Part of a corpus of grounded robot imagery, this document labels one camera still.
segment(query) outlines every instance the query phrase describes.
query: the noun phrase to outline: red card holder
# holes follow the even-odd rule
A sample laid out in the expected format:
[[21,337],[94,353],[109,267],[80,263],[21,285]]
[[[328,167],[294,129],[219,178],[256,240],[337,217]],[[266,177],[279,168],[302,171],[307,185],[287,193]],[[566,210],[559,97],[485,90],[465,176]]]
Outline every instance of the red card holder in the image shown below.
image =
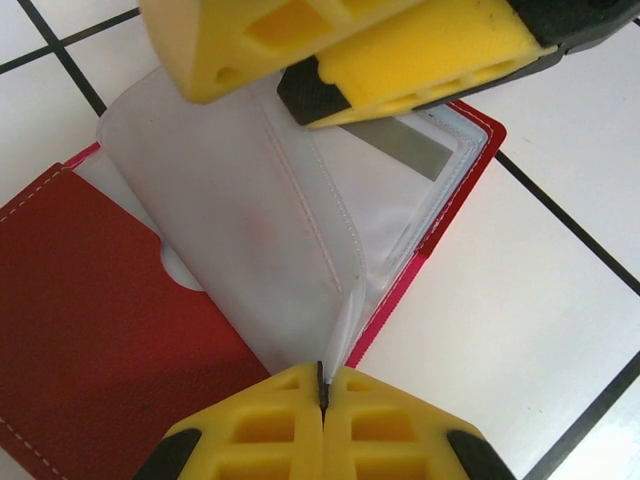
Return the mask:
[[36,478],[131,478],[173,423],[267,377],[160,240],[55,165],[0,210],[0,445]]

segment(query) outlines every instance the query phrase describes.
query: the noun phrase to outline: tile floor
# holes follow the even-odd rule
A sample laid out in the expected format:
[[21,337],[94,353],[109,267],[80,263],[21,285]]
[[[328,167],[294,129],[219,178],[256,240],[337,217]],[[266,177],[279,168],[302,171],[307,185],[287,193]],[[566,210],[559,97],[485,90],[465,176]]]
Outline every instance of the tile floor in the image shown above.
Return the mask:
[[[134,8],[2,2],[0,204],[158,65]],[[361,364],[475,423],[518,478],[640,478],[638,78],[640,22],[467,99],[509,137]],[[0,478],[29,476],[0,451]]]

